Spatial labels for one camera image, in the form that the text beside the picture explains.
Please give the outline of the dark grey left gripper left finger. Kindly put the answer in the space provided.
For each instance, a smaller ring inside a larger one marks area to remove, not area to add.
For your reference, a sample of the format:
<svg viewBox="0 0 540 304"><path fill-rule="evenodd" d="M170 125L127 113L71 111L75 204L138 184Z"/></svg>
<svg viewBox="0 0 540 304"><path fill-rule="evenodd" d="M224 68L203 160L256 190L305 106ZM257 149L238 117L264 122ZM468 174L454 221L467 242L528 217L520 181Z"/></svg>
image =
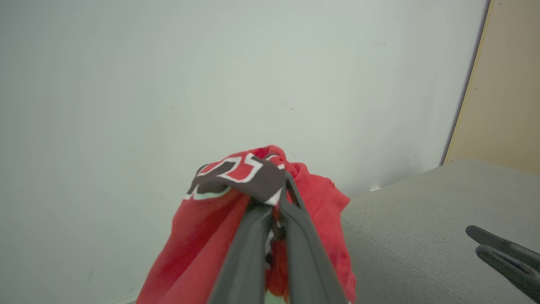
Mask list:
<svg viewBox="0 0 540 304"><path fill-rule="evenodd" d="M262 304L272 206L249 202L209 296L210 304Z"/></svg>

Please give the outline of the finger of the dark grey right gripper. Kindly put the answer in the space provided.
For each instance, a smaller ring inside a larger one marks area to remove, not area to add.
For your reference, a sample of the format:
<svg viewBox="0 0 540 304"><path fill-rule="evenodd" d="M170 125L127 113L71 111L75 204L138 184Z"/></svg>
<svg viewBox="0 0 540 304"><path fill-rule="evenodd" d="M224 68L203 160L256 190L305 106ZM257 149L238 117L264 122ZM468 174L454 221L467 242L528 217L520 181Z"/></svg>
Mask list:
<svg viewBox="0 0 540 304"><path fill-rule="evenodd" d="M540 302L540 277L532 266L489 246L479 246L475 252L484 263L500 273L519 291L534 302Z"/></svg>
<svg viewBox="0 0 540 304"><path fill-rule="evenodd" d="M509 264L520 271L539 271L540 255L537 252L478 226L469 225L465 232L479 244L475 253L484 262L491 258L503 264Z"/></svg>

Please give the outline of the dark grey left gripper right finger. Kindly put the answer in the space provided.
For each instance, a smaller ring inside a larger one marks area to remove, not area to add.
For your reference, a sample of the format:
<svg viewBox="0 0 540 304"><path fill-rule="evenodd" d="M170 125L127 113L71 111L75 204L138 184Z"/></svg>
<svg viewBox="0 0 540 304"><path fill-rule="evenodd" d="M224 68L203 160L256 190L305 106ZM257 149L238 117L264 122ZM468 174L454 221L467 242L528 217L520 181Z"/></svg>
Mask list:
<svg viewBox="0 0 540 304"><path fill-rule="evenodd" d="M297 185L287 171L278 210L285 229L291 304L347 304Z"/></svg>

